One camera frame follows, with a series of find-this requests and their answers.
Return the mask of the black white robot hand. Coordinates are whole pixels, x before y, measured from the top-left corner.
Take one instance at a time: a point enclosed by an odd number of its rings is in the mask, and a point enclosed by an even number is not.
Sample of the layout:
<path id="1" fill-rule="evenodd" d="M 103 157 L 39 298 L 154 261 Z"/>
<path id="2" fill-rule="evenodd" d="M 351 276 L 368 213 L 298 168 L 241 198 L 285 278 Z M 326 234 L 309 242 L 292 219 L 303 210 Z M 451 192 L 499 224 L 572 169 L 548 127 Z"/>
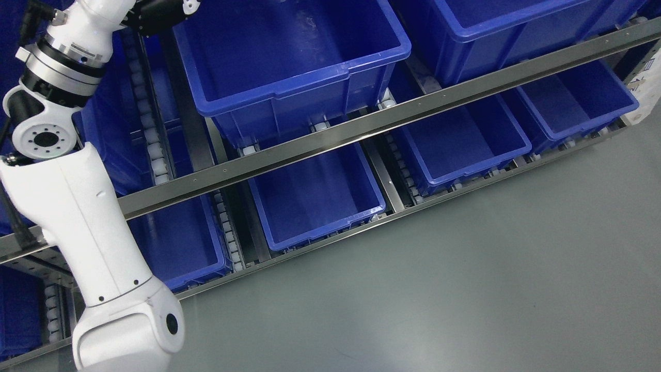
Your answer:
<path id="1" fill-rule="evenodd" d="M 96 24 L 111 31 L 131 28 L 142 36 L 168 30 L 195 14 L 201 1 L 79 1 Z"/>

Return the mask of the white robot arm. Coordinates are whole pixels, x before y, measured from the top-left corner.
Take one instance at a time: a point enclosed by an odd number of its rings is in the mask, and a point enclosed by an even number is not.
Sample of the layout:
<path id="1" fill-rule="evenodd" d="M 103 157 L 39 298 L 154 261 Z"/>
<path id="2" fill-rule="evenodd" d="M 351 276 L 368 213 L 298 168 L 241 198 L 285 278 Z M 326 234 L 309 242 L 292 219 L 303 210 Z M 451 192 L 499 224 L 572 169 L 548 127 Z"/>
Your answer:
<path id="1" fill-rule="evenodd" d="M 148 267 L 95 146 L 73 122 L 95 94 L 125 27 L 153 35 L 194 14 L 198 1 L 29 1 L 19 28 L 18 85 L 4 96 L 20 160 L 2 157 L 2 197 L 21 243 L 40 226 L 62 253 L 85 310 L 72 333 L 79 371 L 165 371 L 184 344 L 180 302 Z"/>

